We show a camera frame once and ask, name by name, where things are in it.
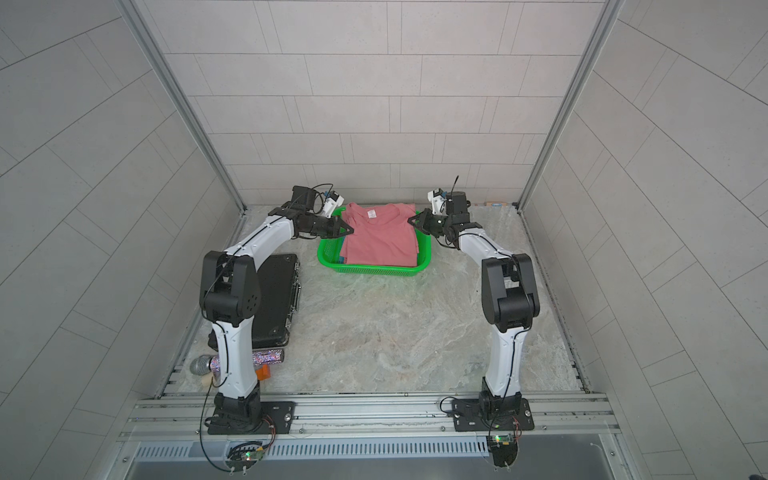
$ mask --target orange object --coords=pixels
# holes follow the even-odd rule
[[[272,375],[270,375],[269,365],[262,365],[261,368],[256,371],[256,378],[258,378],[260,382],[270,378],[271,376]]]

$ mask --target pink t-shirt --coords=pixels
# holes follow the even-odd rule
[[[419,242],[408,223],[415,214],[413,204],[349,204],[341,217],[355,233],[344,238],[340,255],[355,265],[416,266]]]

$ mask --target black case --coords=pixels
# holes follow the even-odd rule
[[[271,255],[258,271],[261,301],[254,314],[251,342],[254,349],[288,344],[293,312],[299,308],[299,257],[295,253]],[[208,346],[218,351],[216,333],[211,330]]]

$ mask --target black cable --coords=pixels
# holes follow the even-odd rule
[[[214,386],[214,379],[210,379],[210,385],[208,386],[208,392],[205,394],[205,400],[203,401],[203,410],[200,412],[200,429],[197,430],[197,434],[200,436],[200,449],[203,451],[203,455],[205,455],[206,460],[208,463],[210,463],[210,466],[214,467],[216,470],[221,470],[222,472],[231,473],[231,470],[226,470],[224,468],[221,468],[219,466],[216,466],[211,460],[208,454],[205,451],[205,447],[203,447],[203,415],[205,415],[205,404],[208,402],[208,396],[210,395],[210,389]]]

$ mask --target laundry basket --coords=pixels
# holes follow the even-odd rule
[[[332,215],[341,215],[344,210],[346,210],[345,207],[339,207],[333,211]],[[429,235],[425,235],[418,230],[416,231],[416,239],[419,242],[419,255],[416,257],[416,266],[351,265],[341,263],[339,252],[341,252],[344,239],[345,237],[322,239],[317,247],[317,259],[320,263],[341,273],[414,276],[424,270],[432,259],[432,239]]]

